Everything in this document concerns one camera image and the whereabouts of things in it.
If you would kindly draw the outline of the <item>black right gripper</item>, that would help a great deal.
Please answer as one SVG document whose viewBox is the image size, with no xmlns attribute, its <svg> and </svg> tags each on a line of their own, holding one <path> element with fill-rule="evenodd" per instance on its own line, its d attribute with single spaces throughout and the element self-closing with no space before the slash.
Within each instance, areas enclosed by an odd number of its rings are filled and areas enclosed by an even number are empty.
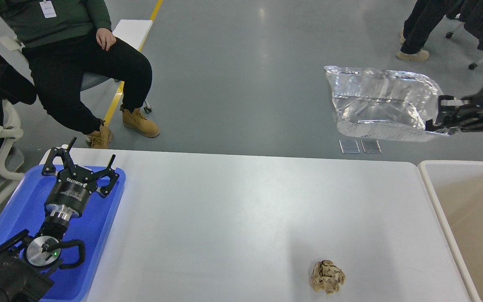
<svg viewBox="0 0 483 302">
<path fill-rule="evenodd" d="M 425 130 L 449 128 L 460 128 L 462 132 L 483 132 L 483 98 L 467 96 L 459 99 L 440 95 L 437 116 L 426 122 Z"/>
</svg>

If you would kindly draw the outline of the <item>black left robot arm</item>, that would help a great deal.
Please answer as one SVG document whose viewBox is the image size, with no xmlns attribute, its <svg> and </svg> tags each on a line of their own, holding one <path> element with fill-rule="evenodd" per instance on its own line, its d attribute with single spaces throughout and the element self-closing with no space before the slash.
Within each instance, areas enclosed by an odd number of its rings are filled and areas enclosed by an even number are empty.
<svg viewBox="0 0 483 302">
<path fill-rule="evenodd" d="M 76 302 L 90 288 L 126 176 L 83 167 L 73 142 L 25 174 L 0 216 L 0 302 Z"/>
</svg>

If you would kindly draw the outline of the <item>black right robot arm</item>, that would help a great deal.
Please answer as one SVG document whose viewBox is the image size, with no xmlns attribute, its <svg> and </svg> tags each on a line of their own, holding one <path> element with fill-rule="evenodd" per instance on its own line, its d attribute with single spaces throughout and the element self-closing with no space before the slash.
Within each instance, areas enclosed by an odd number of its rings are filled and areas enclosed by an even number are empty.
<svg viewBox="0 0 483 302">
<path fill-rule="evenodd" d="M 437 116 L 426 122 L 427 131 L 448 135 L 483 132 L 483 87 L 461 98 L 440 95 L 437 105 Z"/>
</svg>

